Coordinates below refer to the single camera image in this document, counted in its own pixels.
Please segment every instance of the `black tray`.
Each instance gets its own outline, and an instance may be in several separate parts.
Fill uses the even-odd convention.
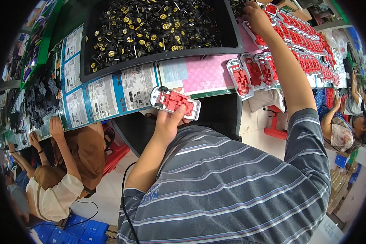
[[[104,75],[115,73],[133,66],[138,66],[146,63],[162,61],[166,59],[176,59],[191,56],[206,56],[206,55],[223,55],[223,54],[241,54],[244,52],[243,42],[240,36],[240,31],[234,18],[229,0],[204,0],[209,3],[215,12],[217,25],[221,30],[221,42],[223,47],[214,48],[196,48],[185,49],[180,51],[170,51],[166,53],[155,53],[148,56],[143,56],[128,60],[122,63],[115,64],[110,67],[103,68],[94,72],[90,68],[90,57],[93,55],[93,45],[96,42],[94,36],[95,30],[102,26],[99,16],[108,8],[108,0],[102,0],[88,10],[87,18],[84,23],[82,49],[80,53],[80,80],[85,83],[87,81],[102,77]]]

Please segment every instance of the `striped shirt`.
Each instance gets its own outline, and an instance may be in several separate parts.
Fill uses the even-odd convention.
[[[284,158],[208,127],[179,129],[148,192],[124,191],[140,243],[307,243],[331,190],[315,110],[293,114]],[[117,239],[135,243],[122,208]]]

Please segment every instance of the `workbench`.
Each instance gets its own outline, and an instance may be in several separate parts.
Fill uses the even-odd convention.
[[[49,50],[57,51],[57,45],[62,42],[65,37],[68,37],[70,33],[74,30],[78,30],[79,27],[84,23],[88,9],[92,7],[98,0],[68,0],[63,3],[61,10],[58,14],[55,27],[53,29],[53,33],[51,36]],[[260,53],[261,50],[254,44],[251,37],[244,30],[241,25],[242,20],[239,19],[239,30],[241,33],[241,37],[243,40],[244,51],[252,54]],[[51,51],[50,57],[54,56],[54,52]],[[170,61],[162,61],[160,63],[155,63],[155,73],[157,75],[157,85],[165,85],[169,88],[183,86],[183,91],[192,96],[192,98],[198,99],[203,97],[215,96],[215,95],[225,95],[230,93],[235,93],[233,82],[230,78],[228,70],[226,68],[226,62],[230,59],[237,58],[238,55],[223,55],[223,56],[208,56],[205,59],[201,59],[200,57],[189,57],[183,59],[175,59]],[[165,70],[173,70],[178,75],[174,75],[171,72],[163,71],[163,67],[168,66]],[[309,83],[312,88],[320,88],[320,87],[332,87],[331,83],[321,83],[317,82],[317,79],[310,79]],[[20,93],[17,98],[17,102],[15,104],[19,104],[23,100],[22,93]],[[74,126],[72,123],[67,120],[68,115],[68,106],[63,104],[60,106],[59,111],[53,115],[59,115],[63,122],[64,131],[72,130],[80,128],[84,126],[84,124]],[[92,117],[92,111],[87,111],[88,118]],[[103,117],[103,119],[112,119],[114,117],[121,116],[122,114],[116,112],[111,116]],[[48,131],[48,122],[50,116],[43,118],[45,124],[43,128],[38,131],[39,139],[47,139],[50,137]],[[13,131],[6,133],[5,140],[12,141],[17,143],[21,148],[26,148],[30,146],[28,141],[28,134],[30,132],[30,128],[25,128],[24,134],[15,135]],[[27,140],[27,144],[23,145],[21,143],[22,140]]]

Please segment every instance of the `toy wheel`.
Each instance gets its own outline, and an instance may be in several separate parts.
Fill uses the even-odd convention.
[[[165,92],[165,93],[166,93],[166,92],[168,91],[168,88],[167,88],[167,87],[165,87],[165,86],[160,86],[160,87],[159,87],[159,90],[160,90],[160,91],[163,91],[163,92]]]
[[[163,109],[163,105],[161,103],[155,103],[155,108]]]

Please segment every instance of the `floor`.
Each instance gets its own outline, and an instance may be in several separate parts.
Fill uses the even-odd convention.
[[[248,101],[244,101],[240,136],[243,138],[243,143],[254,146],[283,160],[286,141],[264,134],[264,128],[269,120],[267,111],[258,110],[251,113]],[[281,116],[279,121],[278,126],[285,128],[287,125],[286,117]],[[137,160],[138,157],[130,151],[119,162],[114,171],[102,178],[94,195],[88,199],[83,198],[80,200],[81,202],[94,202],[97,204],[99,212],[93,220],[117,224],[121,204],[123,173],[131,163]],[[71,208],[74,213],[87,218],[92,217],[97,211],[92,203],[75,202]]]

